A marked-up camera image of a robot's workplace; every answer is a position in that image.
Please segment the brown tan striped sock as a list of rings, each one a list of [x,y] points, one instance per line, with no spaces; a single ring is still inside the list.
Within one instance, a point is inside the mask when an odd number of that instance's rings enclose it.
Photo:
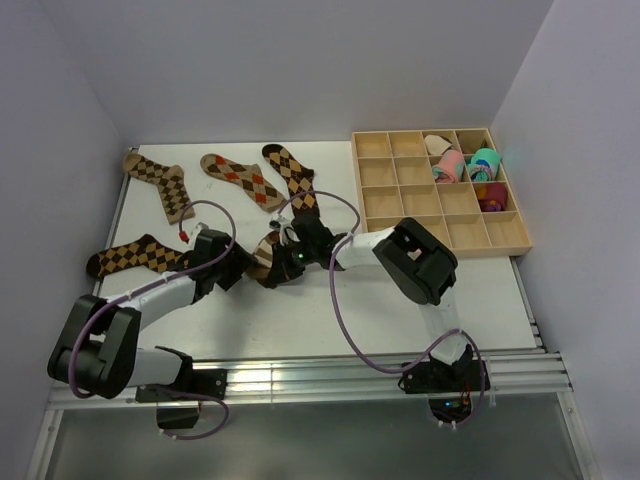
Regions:
[[[270,232],[263,237],[252,253],[254,263],[246,271],[251,279],[265,288],[269,288],[268,277],[273,266],[273,249],[278,242],[279,234],[276,232]]]

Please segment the tan orange argyle sock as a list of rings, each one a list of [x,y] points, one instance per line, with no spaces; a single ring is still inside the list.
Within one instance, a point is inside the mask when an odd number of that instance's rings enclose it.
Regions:
[[[200,159],[200,166],[208,176],[241,188],[265,212],[272,213],[285,202],[284,195],[265,179],[257,164],[241,164],[218,154],[206,154]]]

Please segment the dark brown tan argyle sock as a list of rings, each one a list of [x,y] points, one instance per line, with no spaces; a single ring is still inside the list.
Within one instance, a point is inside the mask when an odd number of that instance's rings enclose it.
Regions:
[[[315,172],[302,165],[284,146],[267,144],[262,147],[262,156],[285,181],[291,209],[295,217],[302,214],[320,216],[316,196],[312,193]]]

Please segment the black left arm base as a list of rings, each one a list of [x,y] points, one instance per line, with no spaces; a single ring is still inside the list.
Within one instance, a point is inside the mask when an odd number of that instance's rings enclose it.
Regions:
[[[181,374],[168,386],[147,385],[136,390],[135,401],[156,405],[156,423],[164,434],[175,434],[178,438],[202,437],[190,434],[202,411],[202,403],[212,401],[223,408],[223,418],[214,428],[219,431],[229,418],[229,409],[224,403],[228,370],[223,368],[193,370]]]

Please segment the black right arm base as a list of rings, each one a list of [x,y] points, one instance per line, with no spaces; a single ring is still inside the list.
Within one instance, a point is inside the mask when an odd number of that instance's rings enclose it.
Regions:
[[[452,365],[430,356],[398,381],[399,389],[408,395],[448,394],[428,401],[432,415],[447,424],[466,420],[473,413],[472,394],[487,392],[490,386],[486,364],[475,357],[470,345]]]

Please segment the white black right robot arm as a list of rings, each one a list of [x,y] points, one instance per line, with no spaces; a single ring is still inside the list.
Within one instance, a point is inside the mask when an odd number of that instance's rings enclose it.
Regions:
[[[473,359],[474,343],[460,329],[453,287],[458,261],[433,234],[411,217],[377,232],[334,234],[312,215],[281,226],[272,245],[271,267],[263,281],[268,288],[302,276],[317,264],[329,272],[329,289],[339,328],[354,353],[375,370],[404,373],[427,360],[435,383],[452,390],[462,383]],[[428,332],[435,337],[428,349],[403,367],[382,367],[358,348],[339,309],[335,273],[361,266],[381,267],[402,294],[420,307]]]

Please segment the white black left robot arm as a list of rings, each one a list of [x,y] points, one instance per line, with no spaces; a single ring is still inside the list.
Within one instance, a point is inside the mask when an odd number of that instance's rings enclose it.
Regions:
[[[202,230],[186,253],[187,267],[170,270],[119,296],[79,297],[47,364],[50,378],[80,398],[111,399],[127,387],[159,385],[172,399],[195,386],[193,358],[167,347],[145,350],[139,334],[169,313],[190,306],[215,287],[229,290],[254,259],[230,235]]]

